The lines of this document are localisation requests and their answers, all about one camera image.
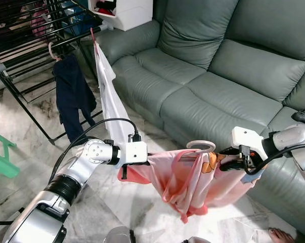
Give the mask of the person bare foot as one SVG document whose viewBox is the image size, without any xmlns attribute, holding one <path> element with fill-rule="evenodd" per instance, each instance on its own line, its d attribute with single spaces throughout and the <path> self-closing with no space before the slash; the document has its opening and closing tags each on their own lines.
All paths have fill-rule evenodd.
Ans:
<svg viewBox="0 0 305 243">
<path fill-rule="evenodd" d="M 270 238 L 272 239 L 272 243 L 295 243 L 295 239 L 291 234 L 286 233 L 277 228 L 269 229 Z"/>
</svg>

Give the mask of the grey robot leg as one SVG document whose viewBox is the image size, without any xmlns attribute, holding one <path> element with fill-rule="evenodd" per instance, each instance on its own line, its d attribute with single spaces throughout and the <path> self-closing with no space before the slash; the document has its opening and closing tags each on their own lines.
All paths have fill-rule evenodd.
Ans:
<svg viewBox="0 0 305 243">
<path fill-rule="evenodd" d="M 136 243 L 134 231 L 126 226 L 111 229 L 102 243 Z"/>
<path fill-rule="evenodd" d="M 192 236 L 191 238 L 182 241 L 182 243 L 211 243 L 211 242 L 198 236 Z"/>
</svg>

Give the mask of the grey robot left leg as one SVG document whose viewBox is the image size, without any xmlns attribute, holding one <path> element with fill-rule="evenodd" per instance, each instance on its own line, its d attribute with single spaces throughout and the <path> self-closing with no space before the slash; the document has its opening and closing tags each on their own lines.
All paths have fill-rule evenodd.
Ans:
<svg viewBox="0 0 305 243">
<path fill-rule="evenodd" d="M 102 243 L 136 243 L 134 231 L 126 226 L 111 229 Z"/>
</svg>

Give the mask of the black metal drying rack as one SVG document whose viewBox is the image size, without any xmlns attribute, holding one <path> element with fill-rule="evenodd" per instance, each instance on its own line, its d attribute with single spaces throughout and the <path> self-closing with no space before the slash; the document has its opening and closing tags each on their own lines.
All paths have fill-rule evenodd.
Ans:
<svg viewBox="0 0 305 243">
<path fill-rule="evenodd" d="M 32 34 L 31 19 L 36 10 L 49 9 L 51 18 L 45 25 L 50 42 Z M 81 49 L 81 39 L 94 28 L 99 32 L 99 19 L 80 0 L 0 0 L 0 83 L 13 95 L 22 109 L 56 88 L 55 77 L 45 71 L 55 65 L 48 53 L 48 43 L 60 58 L 76 53 L 89 62 Z M 34 75 L 43 79 L 18 86 Z"/>
</svg>

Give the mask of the green plastic stool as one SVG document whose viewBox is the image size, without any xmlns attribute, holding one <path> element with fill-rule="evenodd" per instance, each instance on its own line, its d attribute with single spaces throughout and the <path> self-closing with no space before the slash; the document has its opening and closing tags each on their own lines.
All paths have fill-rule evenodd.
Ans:
<svg viewBox="0 0 305 243">
<path fill-rule="evenodd" d="M 0 174 L 7 178 L 15 178 L 20 173 L 20 169 L 10 162 L 9 148 L 17 148 L 16 144 L 0 135 L 0 145 L 4 152 L 0 154 Z"/>
</svg>

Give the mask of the navy blue garment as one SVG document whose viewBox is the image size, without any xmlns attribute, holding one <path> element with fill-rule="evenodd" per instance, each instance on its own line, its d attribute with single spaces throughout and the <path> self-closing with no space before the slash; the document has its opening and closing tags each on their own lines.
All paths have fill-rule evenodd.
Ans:
<svg viewBox="0 0 305 243">
<path fill-rule="evenodd" d="M 92 118 L 92 112 L 97 107 L 96 99 L 74 54 L 66 55 L 55 63 L 53 74 L 57 85 L 57 109 L 60 123 L 69 141 L 73 142 L 83 133 L 79 113 L 90 126 L 96 124 Z"/>
</svg>

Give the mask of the black elongated device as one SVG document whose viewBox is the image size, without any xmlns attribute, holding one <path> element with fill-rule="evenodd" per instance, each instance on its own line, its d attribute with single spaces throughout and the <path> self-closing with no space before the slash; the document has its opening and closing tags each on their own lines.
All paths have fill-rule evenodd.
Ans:
<svg viewBox="0 0 305 243">
<path fill-rule="evenodd" d="M 301 123 L 304 123 L 305 124 L 305 111 L 297 111 L 295 112 L 291 118 L 293 120 L 295 120 L 296 122 L 301 122 Z"/>
</svg>

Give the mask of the red hanger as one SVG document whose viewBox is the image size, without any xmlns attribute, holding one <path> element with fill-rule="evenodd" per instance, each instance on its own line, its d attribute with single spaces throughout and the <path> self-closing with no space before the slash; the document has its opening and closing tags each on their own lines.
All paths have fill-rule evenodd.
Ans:
<svg viewBox="0 0 305 243">
<path fill-rule="evenodd" d="M 91 33 L 92 42 L 93 42 L 94 47 L 97 46 L 97 40 L 96 40 L 95 32 L 98 32 L 98 31 L 95 30 L 94 28 L 90 29 L 90 33 Z"/>
</svg>

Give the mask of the grey green leather sofa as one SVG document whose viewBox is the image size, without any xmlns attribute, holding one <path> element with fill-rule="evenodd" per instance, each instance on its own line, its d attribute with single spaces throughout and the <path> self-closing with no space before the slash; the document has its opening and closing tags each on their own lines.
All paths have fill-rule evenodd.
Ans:
<svg viewBox="0 0 305 243">
<path fill-rule="evenodd" d="M 305 0 L 154 0 L 152 21 L 95 39 L 124 104 L 180 144 L 305 111 Z"/>
</svg>

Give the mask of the grey robot right leg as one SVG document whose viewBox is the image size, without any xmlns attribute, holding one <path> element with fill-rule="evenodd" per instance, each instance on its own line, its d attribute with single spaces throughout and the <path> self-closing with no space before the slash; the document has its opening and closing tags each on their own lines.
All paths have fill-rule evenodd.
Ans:
<svg viewBox="0 0 305 243">
<path fill-rule="evenodd" d="M 198 236 L 192 236 L 191 238 L 182 241 L 182 243 L 211 243 L 211 242 Z"/>
</svg>

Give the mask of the white storage box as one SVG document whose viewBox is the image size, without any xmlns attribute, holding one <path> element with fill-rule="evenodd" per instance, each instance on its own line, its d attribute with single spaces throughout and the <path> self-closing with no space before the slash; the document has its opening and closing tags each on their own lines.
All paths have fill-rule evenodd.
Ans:
<svg viewBox="0 0 305 243">
<path fill-rule="evenodd" d="M 152 20 L 153 0 L 88 0 L 88 5 L 104 23 L 123 31 Z"/>
</svg>

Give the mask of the pink coral garment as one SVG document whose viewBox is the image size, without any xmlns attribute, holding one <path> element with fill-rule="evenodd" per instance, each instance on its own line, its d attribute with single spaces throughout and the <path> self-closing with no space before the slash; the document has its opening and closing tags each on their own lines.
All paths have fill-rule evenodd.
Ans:
<svg viewBox="0 0 305 243">
<path fill-rule="evenodd" d="M 192 152 L 194 149 L 182 149 Z M 214 170 L 205 159 L 177 160 L 182 150 L 153 153 L 150 166 L 136 169 L 148 181 L 127 181 L 151 184 L 162 200 L 178 212 L 184 224 L 193 215 L 206 215 L 208 208 L 223 208 L 235 203 L 256 185 L 261 173 L 249 175 L 244 170 L 221 171 L 221 164 L 237 158 L 221 160 Z M 120 181 L 120 170 L 117 180 Z"/>
</svg>

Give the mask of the magenta garment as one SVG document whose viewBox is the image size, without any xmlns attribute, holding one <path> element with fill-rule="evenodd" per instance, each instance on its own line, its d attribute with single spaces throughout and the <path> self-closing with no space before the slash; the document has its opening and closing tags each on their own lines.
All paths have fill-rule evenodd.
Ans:
<svg viewBox="0 0 305 243">
<path fill-rule="evenodd" d="M 38 37 L 41 41 L 50 42 L 50 37 L 46 35 L 50 24 L 45 25 L 51 20 L 49 17 L 49 9 L 45 7 L 44 9 L 36 10 L 36 12 L 32 14 L 32 17 L 33 18 L 30 21 L 30 26 L 32 26 L 32 34 L 35 37 Z"/>
</svg>

